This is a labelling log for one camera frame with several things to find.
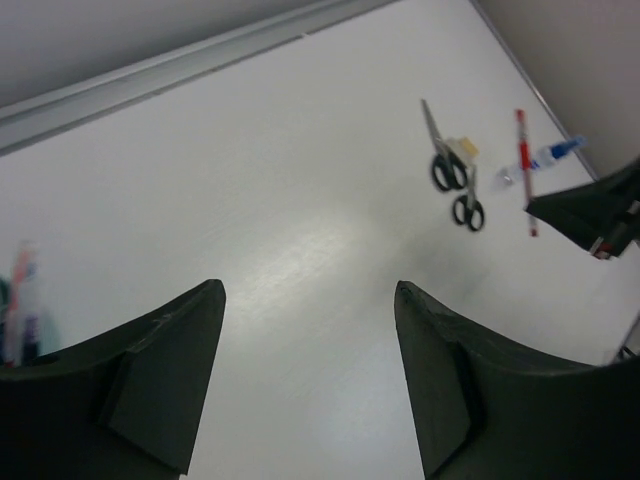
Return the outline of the purple pen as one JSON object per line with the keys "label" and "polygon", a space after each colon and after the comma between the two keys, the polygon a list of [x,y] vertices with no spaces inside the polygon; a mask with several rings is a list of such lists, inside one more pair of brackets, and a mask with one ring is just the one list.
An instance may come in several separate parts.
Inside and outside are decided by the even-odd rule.
{"label": "purple pen", "polygon": [[40,352],[41,302],[38,279],[25,281],[21,289],[22,363],[36,359]]}

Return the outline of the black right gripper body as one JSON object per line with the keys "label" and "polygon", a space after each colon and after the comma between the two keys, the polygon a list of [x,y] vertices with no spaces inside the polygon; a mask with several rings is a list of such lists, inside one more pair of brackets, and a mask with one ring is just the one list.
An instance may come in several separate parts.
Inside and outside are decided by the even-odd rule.
{"label": "black right gripper body", "polygon": [[633,200],[626,211],[614,217],[610,228],[596,239],[589,254],[599,260],[619,257],[627,246],[639,239],[639,201]]}

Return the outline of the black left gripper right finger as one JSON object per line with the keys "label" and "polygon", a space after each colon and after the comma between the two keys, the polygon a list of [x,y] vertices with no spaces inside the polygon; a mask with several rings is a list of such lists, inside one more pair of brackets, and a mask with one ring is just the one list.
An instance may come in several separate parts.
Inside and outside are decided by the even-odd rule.
{"label": "black left gripper right finger", "polygon": [[396,332],[428,479],[635,479],[639,360],[590,366],[464,317],[409,281]]}

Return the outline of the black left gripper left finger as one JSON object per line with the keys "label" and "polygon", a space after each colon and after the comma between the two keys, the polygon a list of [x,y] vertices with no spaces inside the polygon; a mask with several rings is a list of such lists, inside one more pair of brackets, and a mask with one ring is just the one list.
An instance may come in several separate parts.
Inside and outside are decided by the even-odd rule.
{"label": "black left gripper left finger", "polygon": [[76,345],[1,371],[5,479],[177,479],[189,471],[223,326],[209,279]]}

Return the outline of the red and white pen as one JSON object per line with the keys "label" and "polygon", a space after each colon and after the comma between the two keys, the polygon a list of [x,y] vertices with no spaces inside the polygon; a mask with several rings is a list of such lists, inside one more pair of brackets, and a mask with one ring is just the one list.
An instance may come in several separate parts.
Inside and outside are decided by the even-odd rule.
{"label": "red and white pen", "polygon": [[22,365],[22,316],[21,316],[21,289],[25,281],[38,279],[39,262],[38,251],[33,242],[22,241],[19,244],[15,261],[11,270],[9,281],[11,308],[14,312],[15,335],[14,335],[14,365]]}

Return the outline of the red gel pen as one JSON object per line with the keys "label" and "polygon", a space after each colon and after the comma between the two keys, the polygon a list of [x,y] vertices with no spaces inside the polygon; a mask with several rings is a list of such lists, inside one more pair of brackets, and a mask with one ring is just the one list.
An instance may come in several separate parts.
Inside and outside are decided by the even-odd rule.
{"label": "red gel pen", "polygon": [[522,178],[524,183],[525,207],[528,207],[530,201],[533,198],[533,187],[531,180],[531,157],[525,111],[522,109],[516,109],[515,118],[518,128],[518,148]]}

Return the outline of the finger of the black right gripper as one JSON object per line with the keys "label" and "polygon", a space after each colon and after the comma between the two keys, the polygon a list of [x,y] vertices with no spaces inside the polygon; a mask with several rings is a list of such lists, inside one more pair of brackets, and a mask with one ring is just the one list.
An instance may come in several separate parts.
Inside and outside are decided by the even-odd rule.
{"label": "finger of the black right gripper", "polygon": [[526,212],[589,252],[614,217],[639,201],[639,161],[593,183],[532,198]]}

